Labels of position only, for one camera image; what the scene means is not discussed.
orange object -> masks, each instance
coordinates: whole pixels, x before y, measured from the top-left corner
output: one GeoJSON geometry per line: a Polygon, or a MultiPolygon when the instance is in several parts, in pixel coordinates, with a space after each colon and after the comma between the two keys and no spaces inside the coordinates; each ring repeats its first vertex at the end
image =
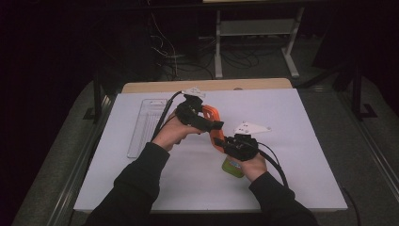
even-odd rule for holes
{"type": "MultiPolygon", "coordinates": [[[[216,108],[209,106],[209,105],[204,105],[202,107],[202,113],[203,113],[203,118],[205,118],[206,120],[209,121],[220,121],[220,117],[219,117],[219,112],[217,111],[216,108]]],[[[211,137],[211,142],[212,145],[214,145],[214,147],[224,153],[224,150],[222,147],[216,146],[215,142],[214,142],[214,138],[219,138],[221,140],[225,140],[224,139],[224,135],[223,135],[223,130],[211,130],[211,132],[209,133],[209,136],[211,137]]]]}

white tabletop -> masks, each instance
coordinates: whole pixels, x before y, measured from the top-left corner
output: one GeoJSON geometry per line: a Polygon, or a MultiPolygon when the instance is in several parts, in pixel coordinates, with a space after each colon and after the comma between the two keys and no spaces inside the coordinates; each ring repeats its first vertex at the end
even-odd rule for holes
{"type": "MultiPolygon", "coordinates": [[[[172,94],[129,93],[117,97],[74,209],[93,210],[133,161],[127,158],[127,152],[142,100],[168,99],[172,94]]],[[[178,96],[174,104],[183,100],[178,96]]],[[[233,129],[243,121],[272,128],[253,137],[276,153],[290,188],[304,206],[313,211],[347,208],[296,89],[207,91],[203,101],[218,109],[225,122],[225,136],[232,137],[233,129]]],[[[191,135],[175,145],[162,172],[161,192],[152,211],[259,211],[247,178],[237,179],[223,171],[224,159],[225,155],[211,145],[208,134],[191,135]]],[[[268,169],[281,181],[270,164],[268,169]]]]}

green object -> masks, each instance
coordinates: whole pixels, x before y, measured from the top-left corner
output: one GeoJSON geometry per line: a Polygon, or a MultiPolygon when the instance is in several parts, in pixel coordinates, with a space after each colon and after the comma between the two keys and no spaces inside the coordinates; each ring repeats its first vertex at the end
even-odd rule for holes
{"type": "Polygon", "coordinates": [[[227,173],[229,173],[229,174],[231,174],[231,175],[233,175],[235,177],[238,177],[238,178],[243,177],[244,173],[240,169],[238,169],[234,164],[236,164],[236,163],[231,162],[226,157],[225,161],[223,162],[222,169],[225,172],[227,172],[227,173]]]}

wooden table edge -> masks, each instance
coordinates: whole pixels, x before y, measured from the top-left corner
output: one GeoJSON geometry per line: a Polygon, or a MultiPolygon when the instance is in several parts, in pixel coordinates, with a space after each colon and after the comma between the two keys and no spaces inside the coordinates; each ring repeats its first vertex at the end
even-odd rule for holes
{"type": "Polygon", "coordinates": [[[122,93],[174,92],[193,87],[197,87],[203,91],[212,91],[233,89],[291,89],[293,86],[287,78],[139,82],[125,84],[122,93]]]}

person's left hand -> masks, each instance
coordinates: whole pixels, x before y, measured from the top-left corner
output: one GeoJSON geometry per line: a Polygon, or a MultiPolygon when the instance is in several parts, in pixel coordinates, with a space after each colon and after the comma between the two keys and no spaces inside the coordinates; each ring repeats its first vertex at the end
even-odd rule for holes
{"type": "Polygon", "coordinates": [[[182,124],[173,112],[152,143],[170,151],[174,144],[179,143],[187,135],[200,133],[202,133],[201,130],[182,124]]]}
{"type": "Polygon", "coordinates": [[[267,172],[266,162],[259,153],[257,153],[254,158],[244,162],[231,156],[228,156],[227,158],[240,165],[241,171],[247,176],[250,182],[255,181],[259,176],[267,172]]]}

